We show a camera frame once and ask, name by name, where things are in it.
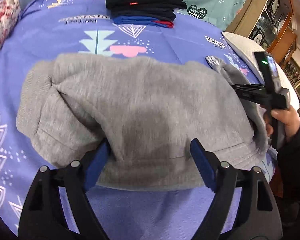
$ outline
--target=cloud print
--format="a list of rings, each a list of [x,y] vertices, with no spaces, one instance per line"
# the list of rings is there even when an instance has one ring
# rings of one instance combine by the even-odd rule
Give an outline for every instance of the cloud print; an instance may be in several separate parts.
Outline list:
[[[112,45],[110,51],[114,54],[122,54],[125,57],[135,57],[138,53],[145,53],[147,49],[141,46]]]

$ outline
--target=pillow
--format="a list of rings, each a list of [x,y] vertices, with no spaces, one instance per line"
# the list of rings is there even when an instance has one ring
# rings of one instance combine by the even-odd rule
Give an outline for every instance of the pillow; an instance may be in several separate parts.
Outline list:
[[[222,35],[228,42],[229,46],[238,54],[240,58],[242,58],[242,60],[248,65],[250,70],[256,75],[259,81],[263,83],[263,76],[262,73],[259,71],[258,63],[253,53],[256,51],[265,50],[253,40],[250,40],[238,34],[223,32]],[[277,63],[276,65],[279,73],[281,86],[289,89],[290,91],[290,105],[292,105],[294,109],[298,110],[300,107],[299,98],[283,70]]]
[[[16,25],[19,14],[19,0],[0,0],[0,49]]]

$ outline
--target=ribbed cuff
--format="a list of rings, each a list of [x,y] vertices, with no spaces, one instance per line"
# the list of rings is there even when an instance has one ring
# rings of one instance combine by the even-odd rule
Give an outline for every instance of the ribbed cuff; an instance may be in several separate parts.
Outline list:
[[[17,129],[32,138],[38,130],[41,109],[51,87],[54,62],[39,62],[27,74],[22,86]]]

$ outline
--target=purple bedsheet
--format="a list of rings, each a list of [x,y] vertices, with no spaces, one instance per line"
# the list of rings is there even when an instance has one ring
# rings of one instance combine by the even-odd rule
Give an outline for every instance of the purple bedsheet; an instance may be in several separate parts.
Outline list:
[[[105,0],[34,0],[23,12],[0,51],[0,216],[17,234],[22,205],[44,161],[30,140],[16,129],[23,80],[40,60],[60,53],[94,53],[118,58],[150,56],[184,64],[195,60],[208,67],[206,56],[217,56],[258,82],[247,65],[208,22],[177,14],[173,29],[143,25],[114,25]],[[260,163],[268,180],[271,157]],[[173,192],[131,192],[94,187],[90,203],[112,240],[191,239],[214,194],[207,187]],[[61,194],[70,229],[76,230],[66,195]],[[240,199],[235,192],[224,231],[231,229]]]

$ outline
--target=white pillow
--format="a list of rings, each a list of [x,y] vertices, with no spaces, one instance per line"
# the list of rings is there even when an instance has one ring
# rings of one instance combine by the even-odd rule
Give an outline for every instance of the white pillow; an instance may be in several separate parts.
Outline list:
[[[254,57],[253,53],[256,51],[265,50],[253,40],[250,40],[238,34],[223,32],[222,35],[224,36],[225,40],[228,42],[230,47],[248,65],[250,70],[256,75],[259,81],[263,83],[263,76],[262,73],[259,71],[257,60]],[[290,105],[292,105],[294,109],[298,110],[300,107],[299,98],[283,70],[279,67],[277,63],[276,65],[279,73],[281,86],[289,89],[290,91]]]

